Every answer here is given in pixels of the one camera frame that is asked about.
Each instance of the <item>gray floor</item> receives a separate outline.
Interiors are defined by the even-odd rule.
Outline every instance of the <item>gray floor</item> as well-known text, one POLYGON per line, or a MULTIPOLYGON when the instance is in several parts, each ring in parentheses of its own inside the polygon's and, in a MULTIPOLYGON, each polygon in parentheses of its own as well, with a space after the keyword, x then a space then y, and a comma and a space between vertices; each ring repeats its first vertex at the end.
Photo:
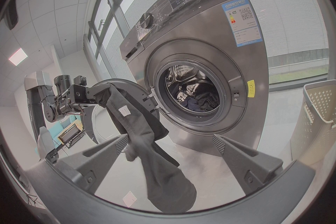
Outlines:
MULTIPOLYGON (((289 140, 295 128, 302 103, 302 89, 269 94, 265 128, 258 150, 290 161, 289 140)), ((96 118, 96 131, 102 138, 110 139, 119 135, 107 112, 102 110, 96 118)), ((197 199, 191 211, 223 205, 244 196, 224 160, 174 144, 167 136, 159 145, 181 165, 184 175, 195 185, 197 199)), ((60 157, 82 151, 95 144, 84 136, 60 157)), ((136 197, 132 208, 158 212, 147 199, 145 176, 141 161, 137 158, 128 162, 121 154, 111 167, 95 195, 107 201, 125 206, 124 196, 131 191, 136 197)))
POLYGON ((271 92, 258 150, 278 156, 290 140, 300 114, 303 89, 271 92))

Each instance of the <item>laundry basket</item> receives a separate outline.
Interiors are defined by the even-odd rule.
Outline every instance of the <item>laundry basket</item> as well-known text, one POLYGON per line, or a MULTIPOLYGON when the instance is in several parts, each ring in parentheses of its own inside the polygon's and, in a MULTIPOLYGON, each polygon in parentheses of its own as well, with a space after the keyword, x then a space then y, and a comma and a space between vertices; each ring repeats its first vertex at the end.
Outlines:
POLYGON ((336 142, 336 80, 307 84, 291 138, 292 158, 310 165, 324 158, 336 142))

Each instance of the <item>qr code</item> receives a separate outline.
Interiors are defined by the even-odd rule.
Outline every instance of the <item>qr code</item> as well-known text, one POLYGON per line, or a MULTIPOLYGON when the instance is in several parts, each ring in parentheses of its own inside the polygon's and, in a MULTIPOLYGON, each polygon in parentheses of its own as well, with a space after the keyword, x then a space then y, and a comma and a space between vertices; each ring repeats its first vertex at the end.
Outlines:
POLYGON ((243 20, 248 20, 253 18, 253 13, 250 7, 242 8, 239 10, 241 17, 243 20))

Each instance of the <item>black cloth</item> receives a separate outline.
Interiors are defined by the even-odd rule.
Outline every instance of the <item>black cloth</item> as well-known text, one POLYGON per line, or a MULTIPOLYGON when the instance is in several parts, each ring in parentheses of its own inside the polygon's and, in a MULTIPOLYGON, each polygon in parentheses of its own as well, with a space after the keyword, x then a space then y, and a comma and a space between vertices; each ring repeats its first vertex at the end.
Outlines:
MULTIPOLYGON (((164 213, 186 212, 195 203, 197 194, 195 186, 180 169, 154 151, 152 146, 155 139, 154 131, 145 115, 128 101, 132 98, 126 99, 124 95, 128 94, 125 92, 122 94, 120 89, 111 84, 110 88, 97 94, 95 98, 98 104, 106 107, 109 114, 114 116, 115 123, 119 122, 119 128, 123 127, 128 134, 129 148, 141 159, 148 199, 164 213), (125 106, 129 113, 122 114, 119 109, 125 106)), ((163 137, 163 134, 157 133, 156 138, 159 137, 163 137)))
MULTIPOLYGON (((150 128, 154 132, 154 141, 160 140, 167 136, 169 131, 162 125, 162 123, 152 113, 150 113, 143 105, 141 105, 136 99, 134 99, 134 97, 130 95, 128 92, 126 92, 123 89, 119 89, 118 87, 116 87, 116 89, 121 93, 123 97, 125 97, 127 101, 129 101, 137 110, 139 110, 143 114, 150 128)), ((109 94, 110 93, 108 91, 105 91, 97 95, 96 96, 97 103, 102 107, 106 107, 106 103, 108 99, 110 98, 109 94)), ((107 111, 114 125, 116 126, 117 130, 121 134, 126 134, 127 132, 125 128, 123 127, 123 125, 115 118, 115 116, 109 110, 107 111)), ((171 162, 176 167, 180 166, 180 164, 174 158, 172 158, 169 154, 167 154, 157 143, 153 142, 152 147, 155 152, 160 154, 167 161, 171 162)), ((132 148, 127 147, 125 150, 127 151, 126 156, 129 161, 133 161, 137 157, 135 152, 132 150, 132 148)))
POLYGON ((183 105, 187 109, 190 109, 191 111, 203 112, 197 104, 197 100, 191 96, 187 97, 183 102, 181 102, 181 105, 183 105))
POLYGON ((195 96, 202 111, 208 112, 219 106, 219 96, 213 92, 205 92, 195 96))

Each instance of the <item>white paper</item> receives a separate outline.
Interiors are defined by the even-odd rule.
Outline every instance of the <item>white paper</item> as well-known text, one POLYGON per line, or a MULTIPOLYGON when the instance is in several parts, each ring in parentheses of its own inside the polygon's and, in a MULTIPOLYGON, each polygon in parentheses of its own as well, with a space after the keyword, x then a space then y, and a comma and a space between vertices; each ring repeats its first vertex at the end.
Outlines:
POLYGON ((131 191, 129 191, 129 193, 127 193, 123 198, 123 201, 127 207, 131 207, 136 200, 137 200, 136 197, 133 195, 131 191))
POLYGON ((127 115, 130 115, 131 112, 129 111, 127 105, 123 106, 122 108, 119 109, 120 113, 123 115, 123 116, 127 116, 127 115))

